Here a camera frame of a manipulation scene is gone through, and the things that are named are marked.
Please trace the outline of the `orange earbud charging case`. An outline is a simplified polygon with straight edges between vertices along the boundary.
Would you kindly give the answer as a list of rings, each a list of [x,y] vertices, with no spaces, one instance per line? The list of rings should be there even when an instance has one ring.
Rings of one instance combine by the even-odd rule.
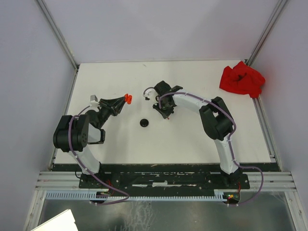
[[[131,104],[132,103],[132,95],[130,94],[125,94],[125,102],[127,104]]]

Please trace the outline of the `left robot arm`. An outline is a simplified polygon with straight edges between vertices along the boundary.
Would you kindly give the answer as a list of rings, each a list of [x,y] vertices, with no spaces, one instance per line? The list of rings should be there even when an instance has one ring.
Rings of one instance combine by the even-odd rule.
[[[90,183],[100,188],[106,184],[106,175],[100,172],[100,162],[93,156],[89,145],[103,144],[103,125],[109,117],[117,116],[125,104],[131,104],[132,96],[125,94],[115,99],[100,99],[90,96],[90,104],[78,115],[64,115],[53,135],[55,148],[69,153],[82,173],[90,176]]]

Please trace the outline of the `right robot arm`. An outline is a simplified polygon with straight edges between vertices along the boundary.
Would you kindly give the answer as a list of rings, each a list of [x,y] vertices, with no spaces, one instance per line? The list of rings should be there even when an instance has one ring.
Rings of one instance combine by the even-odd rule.
[[[236,125],[224,100],[221,97],[207,100],[189,93],[183,87],[172,88],[164,81],[156,84],[154,91],[155,93],[145,90],[143,95],[145,98],[155,96],[157,103],[153,105],[153,109],[158,111],[164,119],[174,113],[176,106],[199,114],[206,135],[214,141],[218,151],[222,174],[221,184],[226,188],[234,187],[241,173],[238,164],[235,163],[231,143]]]

